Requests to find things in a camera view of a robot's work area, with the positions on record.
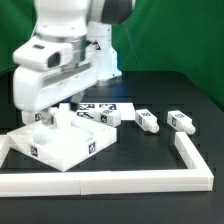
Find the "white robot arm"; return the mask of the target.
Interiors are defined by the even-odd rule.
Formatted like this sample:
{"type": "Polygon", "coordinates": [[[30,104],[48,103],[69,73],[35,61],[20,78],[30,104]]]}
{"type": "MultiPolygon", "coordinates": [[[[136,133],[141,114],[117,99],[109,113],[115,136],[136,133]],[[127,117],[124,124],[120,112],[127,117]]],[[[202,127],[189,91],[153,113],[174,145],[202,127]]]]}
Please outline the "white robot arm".
{"type": "Polygon", "coordinates": [[[34,0],[30,39],[13,53],[13,98],[26,125],[53,122],[51,107],[81,101],[84,91],[121,75],[112,27],[136,0],[34,0]]]}

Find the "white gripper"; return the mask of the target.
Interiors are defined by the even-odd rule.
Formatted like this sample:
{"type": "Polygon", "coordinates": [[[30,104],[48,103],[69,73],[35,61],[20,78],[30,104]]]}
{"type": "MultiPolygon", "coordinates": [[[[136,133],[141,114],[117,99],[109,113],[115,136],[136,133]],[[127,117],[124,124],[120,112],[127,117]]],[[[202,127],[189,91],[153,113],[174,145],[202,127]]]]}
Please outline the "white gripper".
{"type": "Polygon", "coordinates": [[[27,112],[39,112],[47,108],[43,112],[43,124],[52,125],[58,113],[58,108],[52,105],[73,95],[70,104],[77,106],[84,96],[83,90],[96,82],[93,50],[87,51],[87,59],[73,71],[57,68],[39,72],[19,66],[13,76],[14,104],[19,110],[27,112]]]}

